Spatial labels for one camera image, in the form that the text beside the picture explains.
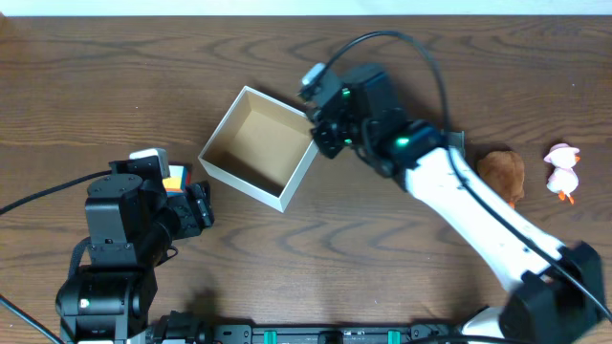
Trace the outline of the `white cardboard box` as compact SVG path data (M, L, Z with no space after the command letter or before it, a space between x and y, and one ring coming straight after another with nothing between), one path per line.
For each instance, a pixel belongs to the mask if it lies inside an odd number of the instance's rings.
M303 112L243 87L198 156L214 179L284 212L318 149Z

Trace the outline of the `yellow grey toy truck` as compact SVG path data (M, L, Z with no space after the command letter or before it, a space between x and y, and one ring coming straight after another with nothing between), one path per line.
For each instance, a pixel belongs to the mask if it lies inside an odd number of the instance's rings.
M448 133L448 145L456 148L460 154L465 157L466 156L466 147L465 147L465 132L449 132Z

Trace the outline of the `brown plush toy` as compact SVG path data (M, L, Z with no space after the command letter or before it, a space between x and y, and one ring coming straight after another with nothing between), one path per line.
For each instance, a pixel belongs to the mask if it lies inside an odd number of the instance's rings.
M492 151L476 168L480 178L511 208L524 198L525 164L514 151Z

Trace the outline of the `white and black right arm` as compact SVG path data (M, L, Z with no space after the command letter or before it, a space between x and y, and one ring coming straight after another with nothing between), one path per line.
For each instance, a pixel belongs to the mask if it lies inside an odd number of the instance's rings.
M312 136L325 157L353 149L446 220L508 293L503 307L478 312L452 341L571 343L610 317L599 254L587 244L567 247L513 210L445 132L407 118L381 66L339 76L317 64L302 78L300 94L313 104Z

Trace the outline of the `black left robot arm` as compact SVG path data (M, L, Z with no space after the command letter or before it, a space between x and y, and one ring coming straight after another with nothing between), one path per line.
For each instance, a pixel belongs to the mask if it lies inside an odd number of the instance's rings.
M74 269L56 296L67 343L125 343L143 333L157 292L155 267L175 240L214 222L210 186L193 183L167 196L161 179L113 174L88 188L85 215L91 262Z

